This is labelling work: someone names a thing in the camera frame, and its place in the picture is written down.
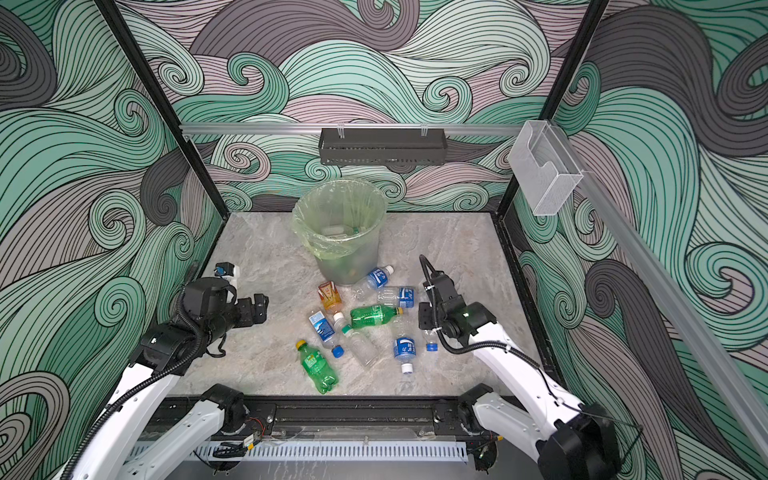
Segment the blue label bottle white cap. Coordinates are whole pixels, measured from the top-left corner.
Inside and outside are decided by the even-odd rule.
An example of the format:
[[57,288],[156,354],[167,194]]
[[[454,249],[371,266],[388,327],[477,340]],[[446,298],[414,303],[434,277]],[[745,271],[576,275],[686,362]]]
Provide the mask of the blue label bottle white cap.
[[417,304],[416,289],[412,286],[388,286],[383,287],[377,293],[380,304],[409,309]]

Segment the blue label bottle front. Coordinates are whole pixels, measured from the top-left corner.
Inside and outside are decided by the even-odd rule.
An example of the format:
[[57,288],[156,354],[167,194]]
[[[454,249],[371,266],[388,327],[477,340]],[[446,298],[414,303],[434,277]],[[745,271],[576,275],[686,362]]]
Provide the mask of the blue label bottle front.
[[399,363],[401,373],[410,375],[414,372],[416,348],[414,340],[409,336],[399,336],[394,340],[394,359]]

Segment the clear bottle white label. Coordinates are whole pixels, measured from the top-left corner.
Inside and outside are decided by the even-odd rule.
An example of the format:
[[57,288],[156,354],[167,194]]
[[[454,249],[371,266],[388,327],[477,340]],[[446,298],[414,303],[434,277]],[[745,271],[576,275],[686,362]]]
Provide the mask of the clear bottle white label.
[[345,225],[332,225],[332,226],[326,226],[321,229],[321,234],[327,237],[333,237],[338,235],[346,235],[345,230],[347,227]]

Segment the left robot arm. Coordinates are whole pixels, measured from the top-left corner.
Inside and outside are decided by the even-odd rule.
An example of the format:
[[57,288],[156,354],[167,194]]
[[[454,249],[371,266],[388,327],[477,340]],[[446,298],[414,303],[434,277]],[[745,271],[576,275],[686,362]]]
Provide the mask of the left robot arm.
[[102,413],[84,434],[60,479],[163,479],[210,437],[245,433],[222,449],[237,458],[252,449],[263,432],[255,427],[242,392],[222,384],[206,390],[181,420],[136,459],[128,458],[157,408],[191,364],[222,346],[233,329],[267,320],[268,296],[241,298],[233,274],[204,277],[179,294],[174,315],[151,327],[131,354],[129,364]]

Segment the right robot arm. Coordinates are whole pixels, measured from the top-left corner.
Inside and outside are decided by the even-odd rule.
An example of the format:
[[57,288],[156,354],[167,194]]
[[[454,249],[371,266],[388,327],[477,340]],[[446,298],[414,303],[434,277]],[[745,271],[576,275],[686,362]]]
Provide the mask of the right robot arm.
[[537,463],[545,479],[614,479],[623,463],[616,423],[600,406],[586,405],[518,348],[481,303],[468,304],[444,272],[427,269],[423,283],[431,323],[452,354],[471,353],[515,397],[477,387],[470,424],[491,431]]

